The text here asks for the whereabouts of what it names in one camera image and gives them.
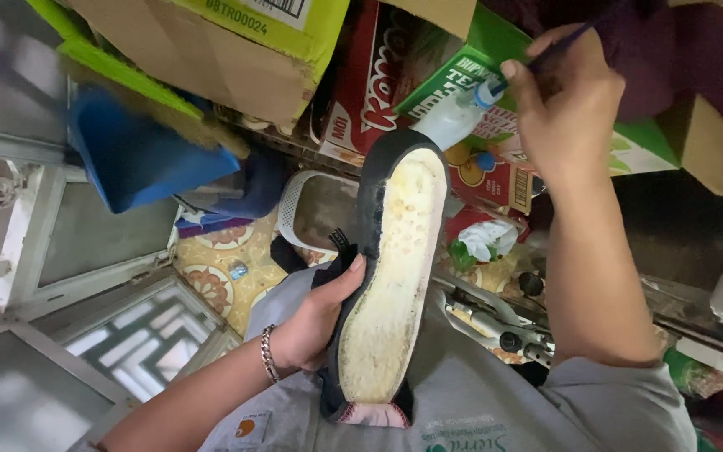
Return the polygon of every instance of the hand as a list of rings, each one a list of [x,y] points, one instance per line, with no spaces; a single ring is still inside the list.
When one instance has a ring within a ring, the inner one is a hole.
[[[356,255],[346,272],[309,292],[292,318],[272,331],[269,345],[276,367],[319,368],[342,301],[361,285],[366,265],[364,256]]]
[[[561,26],[526,50],[534,58],[579,24]],[[571,186],[608,181],[608,154],[624,80],[604,60],[601,39],[589,30],[535,76],[523,64],[501,65],[517,100],[520,141],[552,197]]]

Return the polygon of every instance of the barcode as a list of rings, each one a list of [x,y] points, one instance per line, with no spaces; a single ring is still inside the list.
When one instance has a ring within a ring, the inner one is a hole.
[[[515,171],[515,203],[528,205],[528,173],[523,169]]]
[[[306,0],[261,0],[261,2],[282,10],[294,18],[300,18],[300,12],[303,11],[303,4]]]

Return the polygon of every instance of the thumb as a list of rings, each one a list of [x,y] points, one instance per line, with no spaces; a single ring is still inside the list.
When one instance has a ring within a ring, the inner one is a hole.
[[[362,285],[367,261],[362,254],[356,254],[356,258],[350,267],[339,275],[332,282],[323,284],[312,290],[309,296],[318,306],[335,307],[342,303],[342,300],[350,296]]]
[[[511,94],[517,101],[518,116],[525,118],[545,111],[537,81],[527,67],[515,59],[508,59],[501,64],[501,73],[512,87]]]

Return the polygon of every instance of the silver chain bracelet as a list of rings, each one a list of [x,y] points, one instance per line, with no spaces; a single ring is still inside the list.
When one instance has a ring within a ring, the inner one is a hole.
[[[264,362],[264,369],[267,370],[269,379],[272,380],[273,383],[277,383],[280,381],[280,375],[278,374],[278,368],[275,367],[272,352],[269,349],[269,336],[274,329],[275,325],[270,325],[264,328],[264,332],[261,333],[261,360]]]

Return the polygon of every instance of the green cardboard box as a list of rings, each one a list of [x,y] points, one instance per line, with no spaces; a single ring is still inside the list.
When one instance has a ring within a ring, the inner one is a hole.
[[[532,39],[483,5],[473,3],[475,7],[464,38],[458,32],[456,35],[449,32],[442,19],[437,21],[436,18],[434,23],[426,22],[418,32],[417,44],[404,63],[396,90],[397,113],[417,121],[453,92],[470,89],[487,77],[503,80],[499,67],[505,60],[526,60],[525,49]],[[422,14],[421,9],[430,6],[407,6],[415,15],[428,16]],[[505,95],[465,141],[479,149],[497,147],[506,160],[522,169],[533,170],[520,146],[515,111],[514,99]],[[610,157],[613,175],[679,167],[680,160],[654,119],[636,124],[615,124]]]

